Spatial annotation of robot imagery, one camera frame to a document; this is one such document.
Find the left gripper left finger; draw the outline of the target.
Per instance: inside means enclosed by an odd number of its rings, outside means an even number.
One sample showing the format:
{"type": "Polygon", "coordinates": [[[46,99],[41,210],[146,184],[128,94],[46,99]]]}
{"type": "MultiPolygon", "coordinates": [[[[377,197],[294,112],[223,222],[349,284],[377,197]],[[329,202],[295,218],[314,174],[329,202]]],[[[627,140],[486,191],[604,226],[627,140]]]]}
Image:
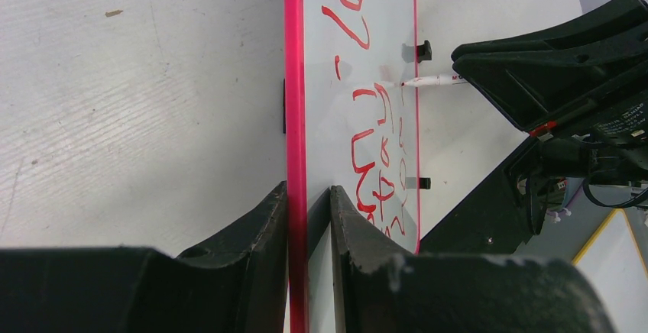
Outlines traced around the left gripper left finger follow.
{"type": "Polygon", "coordinates": [[[151,247],[1,252],[3,332],[281,332],[287,185],[170,257],[151,247]]]}

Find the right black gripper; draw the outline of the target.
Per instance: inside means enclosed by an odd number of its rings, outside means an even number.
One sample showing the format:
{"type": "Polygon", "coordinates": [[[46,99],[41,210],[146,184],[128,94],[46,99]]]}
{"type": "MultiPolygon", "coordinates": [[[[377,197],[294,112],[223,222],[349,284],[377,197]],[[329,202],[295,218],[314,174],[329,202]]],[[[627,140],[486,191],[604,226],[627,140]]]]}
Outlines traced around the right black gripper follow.
{"type": "Polygon", "coordinates": [[[555,27],[462,44],[452,68],[533,144],[646,154],[647,34],[627,32],[646,22],[647,1],[610,0],[555,27]]]}

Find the red capped whiteboard marker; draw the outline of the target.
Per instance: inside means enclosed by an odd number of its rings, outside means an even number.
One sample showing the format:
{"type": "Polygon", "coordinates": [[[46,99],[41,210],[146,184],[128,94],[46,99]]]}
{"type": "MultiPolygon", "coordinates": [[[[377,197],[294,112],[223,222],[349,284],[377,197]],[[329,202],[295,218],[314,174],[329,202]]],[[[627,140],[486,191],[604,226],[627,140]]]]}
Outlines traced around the red capped whiteboard marker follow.
{"type": "Polygon", "coordinates": [[[446,73],[435,76],[416,77],[400,84],[401,87],[452,86],[468,83],[457,73],[446,73]]]}

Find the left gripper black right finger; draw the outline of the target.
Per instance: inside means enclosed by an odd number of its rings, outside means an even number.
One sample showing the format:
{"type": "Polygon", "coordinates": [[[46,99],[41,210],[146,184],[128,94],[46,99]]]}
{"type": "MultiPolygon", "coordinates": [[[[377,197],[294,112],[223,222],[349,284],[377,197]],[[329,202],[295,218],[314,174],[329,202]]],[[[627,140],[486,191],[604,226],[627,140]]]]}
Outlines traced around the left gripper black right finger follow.
{"type": "Polygon", "coordinates": [[[585,277],[560,259],[412,254],[330,189],[339,332],[612,332],[585,277]]]}

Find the pink framed whiteboard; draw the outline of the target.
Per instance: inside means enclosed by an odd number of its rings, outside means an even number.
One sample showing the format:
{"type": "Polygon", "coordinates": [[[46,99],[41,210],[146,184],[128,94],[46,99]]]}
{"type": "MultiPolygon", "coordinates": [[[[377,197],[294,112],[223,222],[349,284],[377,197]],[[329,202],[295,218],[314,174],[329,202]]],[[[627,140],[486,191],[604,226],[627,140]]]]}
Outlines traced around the pink framed whiteboard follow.
{"type": "Polygon", "coordinates": [[[334,332],[326,192],[420,247],[416,0],[284,0],[289,332],[334,332]]]}

